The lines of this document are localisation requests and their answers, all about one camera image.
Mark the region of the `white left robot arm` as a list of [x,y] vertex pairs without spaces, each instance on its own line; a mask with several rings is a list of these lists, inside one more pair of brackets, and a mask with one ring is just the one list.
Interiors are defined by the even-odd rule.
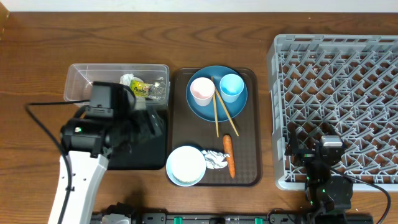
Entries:
[[159,170],[165,165],[167,118],[153,108],[74,116],[61,128],[60,174],[49,223],[89,223],[107,170]]

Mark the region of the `wooden chopstick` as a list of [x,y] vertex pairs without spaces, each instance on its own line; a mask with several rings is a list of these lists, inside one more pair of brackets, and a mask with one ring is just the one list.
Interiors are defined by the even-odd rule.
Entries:
[[222,105],[222,107],[223,107],[223,109],[224,109],[224,112],[226,113],[226,115],[227,115],[227,117],[228,117],[228,120],[229,120],[229,122],[230,122],[232,128],[234,129],[234,132],[235,132],[236,135],[239,137],[238,130],[236,129],[235,124],[234,124],[234,122],[233,122],[233,120],[232,120],[232,118],[231,118],[231,116],[230,116],[230,114],[229,114],[229,112],[228,112],[228,109],[226,108],[225,103],[224,103],[224,101],[223,101],[221,95],[219,94],[217,88],[215,88],[215,93],[216,93],[218,99],[220,100],[220,103],[221,103],[221,105]]
[[214,94],[213,94],[213,109],[214,109],[214,116],[215,116],[215,127],[216,127],[216,136],[219,137],[219,127],[218,127],[218,113],[217,113],[217,105],[216,105],[216,87],[214,84],[214,78],[211,77],[211,81],[213,82],[214,86]]

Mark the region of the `white paper ball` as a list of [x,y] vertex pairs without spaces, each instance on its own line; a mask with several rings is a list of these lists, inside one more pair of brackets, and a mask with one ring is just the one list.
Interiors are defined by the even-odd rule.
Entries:
[[202,150],[201,153],[205,158],[207,169],[222,169],[228,165],[226,159],[229,157],[229,154],[207,150]]

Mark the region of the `green foil snack wrapper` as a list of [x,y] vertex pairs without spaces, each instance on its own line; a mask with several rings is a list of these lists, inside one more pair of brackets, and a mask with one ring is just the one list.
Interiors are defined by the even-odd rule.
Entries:
[[166,86],[161,82],[144,83],[133,80],[130,84],[130,89],[136,96],[155,101],[163,100],[166,96]]

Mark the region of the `light blue bowl of rice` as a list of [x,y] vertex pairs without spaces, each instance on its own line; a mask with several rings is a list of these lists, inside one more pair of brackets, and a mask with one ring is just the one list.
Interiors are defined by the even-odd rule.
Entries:
[[204,155],[193,146],[181,146],[174,149],[167,158],[166,173],[178,186],[193,186],[205,175]]

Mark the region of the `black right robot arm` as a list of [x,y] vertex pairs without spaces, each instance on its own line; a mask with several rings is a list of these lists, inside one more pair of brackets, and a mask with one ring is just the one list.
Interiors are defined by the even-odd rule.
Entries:
[[345,144],[331,129],[309,148],[299,144],[296,127],[289,129],[286,156],[293,157],[295,166],[306,170],[305,196],[312,208],[303,219],[307,223],[346,223],[345,211],[351,208],[353,182],[341,175],[333,176],[331,167],[345,152]]

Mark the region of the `orange carrot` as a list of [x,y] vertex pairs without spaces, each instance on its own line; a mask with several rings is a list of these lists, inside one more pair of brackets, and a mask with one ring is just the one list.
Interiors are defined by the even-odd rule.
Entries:
[[226,160],[228,163],[229,174],[232,178],[235,178],[236,170],[234,163],[233,143],[230,135],[223,136],[223,149],[224,153],[228,155]]

